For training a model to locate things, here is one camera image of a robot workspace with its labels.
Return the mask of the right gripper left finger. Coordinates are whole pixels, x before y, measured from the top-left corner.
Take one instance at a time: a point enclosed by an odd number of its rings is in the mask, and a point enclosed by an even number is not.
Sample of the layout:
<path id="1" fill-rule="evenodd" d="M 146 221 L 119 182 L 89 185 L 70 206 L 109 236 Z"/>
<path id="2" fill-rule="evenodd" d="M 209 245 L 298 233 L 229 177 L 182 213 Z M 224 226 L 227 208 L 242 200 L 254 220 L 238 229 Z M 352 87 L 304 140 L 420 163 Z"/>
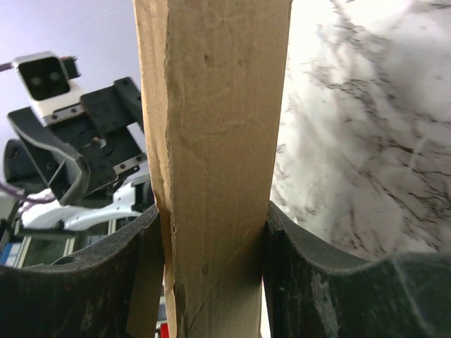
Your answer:
<path id="1" fill-rule="evenodd" d="M 1 267 L 2 337 L 153 337 L 163 277 L 155 206 L 51 265 Z"/>

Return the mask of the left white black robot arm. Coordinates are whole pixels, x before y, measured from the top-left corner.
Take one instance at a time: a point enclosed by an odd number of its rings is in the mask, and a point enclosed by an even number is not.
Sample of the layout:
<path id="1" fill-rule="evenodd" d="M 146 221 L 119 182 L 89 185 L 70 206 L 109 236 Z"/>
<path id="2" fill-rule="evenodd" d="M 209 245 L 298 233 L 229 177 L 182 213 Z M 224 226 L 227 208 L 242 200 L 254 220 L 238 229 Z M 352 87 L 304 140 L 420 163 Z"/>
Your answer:
<path id="1" fill-rule="evenodd" d="M 21 202 L 23 227 L 83 230 L 152 205 L 149 178 L 137 176 L 147 156 L 129 130 L 143 123 L 129 77 L 64 99 L 47 116 L 25 107 L 6 118 L 16 137 L 4 149 L 1 188 Z"/>

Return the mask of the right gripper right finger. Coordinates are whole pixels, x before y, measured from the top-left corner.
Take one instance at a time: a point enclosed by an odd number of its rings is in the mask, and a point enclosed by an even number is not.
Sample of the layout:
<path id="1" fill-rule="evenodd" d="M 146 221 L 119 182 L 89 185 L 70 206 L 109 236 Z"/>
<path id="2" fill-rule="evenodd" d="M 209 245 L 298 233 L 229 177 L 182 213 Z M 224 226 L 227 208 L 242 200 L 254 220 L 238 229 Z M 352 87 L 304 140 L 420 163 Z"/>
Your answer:
<path id="1" fill-rule="evenodd" d="M 449 337 L 450 255 L 375 262 L 268 208 L 264 288 L 273 337 Z"/>

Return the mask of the cardboard box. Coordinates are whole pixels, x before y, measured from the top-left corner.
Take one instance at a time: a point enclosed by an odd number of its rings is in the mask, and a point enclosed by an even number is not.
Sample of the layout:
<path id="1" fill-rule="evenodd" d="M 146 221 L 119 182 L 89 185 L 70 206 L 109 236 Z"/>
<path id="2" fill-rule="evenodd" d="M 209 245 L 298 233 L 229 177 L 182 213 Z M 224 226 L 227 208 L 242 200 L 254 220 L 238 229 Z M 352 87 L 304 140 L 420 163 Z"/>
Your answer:
<path id="1" fill-rule="evenodd" d="M 289 1 L 136 1 L 172 337 L 258 337 Z"/>

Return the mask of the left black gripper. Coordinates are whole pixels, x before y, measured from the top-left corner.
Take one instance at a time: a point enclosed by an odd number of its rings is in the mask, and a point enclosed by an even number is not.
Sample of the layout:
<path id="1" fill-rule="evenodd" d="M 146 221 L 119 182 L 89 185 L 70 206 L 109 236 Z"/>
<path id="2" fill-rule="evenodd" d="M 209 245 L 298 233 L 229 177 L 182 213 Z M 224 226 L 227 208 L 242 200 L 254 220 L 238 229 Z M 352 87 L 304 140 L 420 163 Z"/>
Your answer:
<path id="1" fill-rule="evenodd" d="M 83 94 L 80 114 L 46 129 L 32 109 L 7 119 L 24 144 L 37 172 L 61 205 L 109 201 L 147 156 L 128 130 L 143 126 L 141 93 L 124 77 L 110 87 Z"/>

